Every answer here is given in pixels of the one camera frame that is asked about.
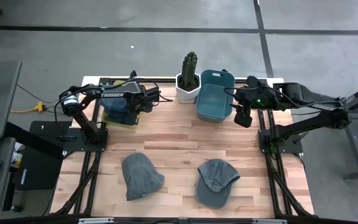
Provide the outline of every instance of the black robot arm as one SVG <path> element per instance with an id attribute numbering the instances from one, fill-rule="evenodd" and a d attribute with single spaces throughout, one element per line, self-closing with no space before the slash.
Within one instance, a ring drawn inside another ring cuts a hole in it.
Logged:
<path id="1" fill-rule="evenodd" d="M 234 89 L 236 89 L 236 94 L 233 97 L 238 101 L 238 105 L 232 105 L 237 112 L 234 122 L 245 128 L 248 128 L 252 122 L 251 109 L 284 111 L 310 107 L 321 110 L 320 114 L 314 118 L 288 126 L 270 127 L 268 139 L 273 144 L 291 135 L 312 129 L 322 127 L 342 129 L 350 123 L 343 105 L 344 99 L 313 93 L 299 83 L 276 83 L 272 88 L 261 83 L 256 77 L 249 76 L 247 86 Z"/>
<path id="2" fill-rule="evenodd" d="M 82 93 L 85 97 L 79 102 L 77 93 Z M 145 86 L 139 84 L 137 79 L 126 81 L 119 85 L 86 85 L 72 86 L 67 91 L 59 95 L 60 104 L 63 112 L 67 116 L 73 117 L 81 126 L 85 136 L 85 142 L 97 144 L 100 140 L 99 129 L 94 121 L 88 120 L 83 110 L 96 99 L 103 98 L 123 98 L 126 100 L 128 114 L 137 118 L 140 112 L 151 112 L 153 102 L 159 101 L 159 88 L 146 90 Z"/>

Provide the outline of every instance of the cap brim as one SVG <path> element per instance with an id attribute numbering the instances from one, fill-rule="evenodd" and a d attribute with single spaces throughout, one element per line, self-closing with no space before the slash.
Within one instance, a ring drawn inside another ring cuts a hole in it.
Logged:
<path id="1" fill-rule="evenodd" d="M 196 186 L 196 199 L 199 203 L 211 208 L 223 208 L 230 197 L 233 182 L 229 183 L 220 192 L 211 190 L 201 177 L 198 178 Z"/>

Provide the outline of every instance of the potted cactus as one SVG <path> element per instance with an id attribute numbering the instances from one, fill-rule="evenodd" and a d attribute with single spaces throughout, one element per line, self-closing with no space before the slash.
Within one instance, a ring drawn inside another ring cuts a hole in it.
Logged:
<path id="1" fill-rule="evenodd" d="M 176 76 L 177 97 L 181 103 L 194 103 L 201 89 L 200 76 L 195 73 L 197 55 L 190 52 L 184 59 L 181 73 Z"/>

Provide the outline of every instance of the gray cap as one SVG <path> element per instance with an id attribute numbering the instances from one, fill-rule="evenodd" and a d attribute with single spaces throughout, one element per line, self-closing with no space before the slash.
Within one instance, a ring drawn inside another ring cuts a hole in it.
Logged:
<path id="1" fill-rule="evenodd" d="M 146 197 L 164 183 L 164 176 L 155 170 L 150 159 L 142 153 L 127 156 L 122 162 L 122 173 L 127 185 L 127 201 Z"/>
<path id="2" fill-rule="evenodd" d="M 229 200 L 232 185 L 240 178 L 238 171 L 222 159 L 211 159 L 198 168 L 196 186 L 199 203 L 211 208 L 223 208 Z"/>

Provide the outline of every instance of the cactus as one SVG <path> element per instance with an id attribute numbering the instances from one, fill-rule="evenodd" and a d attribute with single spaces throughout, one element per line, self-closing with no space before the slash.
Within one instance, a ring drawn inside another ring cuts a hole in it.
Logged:
<path id="1" fill-rule="evenodd" d="M 197 55 L 194 52 L 190 52 L 184 59 L 183 65 L 181 68 L 181 82 L 180 87 L 183 90 L 191 91 L 197 88 L 197 83 L 195 82 L 195 71 L 197 65 Z"/>

